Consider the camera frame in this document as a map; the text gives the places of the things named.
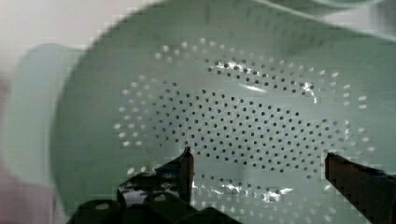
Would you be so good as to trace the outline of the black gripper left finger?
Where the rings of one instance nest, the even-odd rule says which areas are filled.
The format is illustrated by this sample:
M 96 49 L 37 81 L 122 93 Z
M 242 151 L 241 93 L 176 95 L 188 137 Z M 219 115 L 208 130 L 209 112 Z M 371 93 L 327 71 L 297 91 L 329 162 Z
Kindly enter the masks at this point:
M 194 156 L 191 148 L 185 147 L 178 157 L 153 172 L 141 172 L 122 182 L 117 188 L 117 201 L 129 208 L 141 204 L 150 194 L 166 192 L 189 203 L 193 177 Z

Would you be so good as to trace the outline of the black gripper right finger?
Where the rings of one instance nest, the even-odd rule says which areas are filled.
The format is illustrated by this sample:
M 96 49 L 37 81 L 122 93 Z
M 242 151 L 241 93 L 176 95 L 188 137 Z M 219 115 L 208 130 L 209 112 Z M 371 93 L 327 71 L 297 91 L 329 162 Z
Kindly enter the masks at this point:
M 325 177 L 372 224 L 395 224 L 394 175 L 328 153 Z

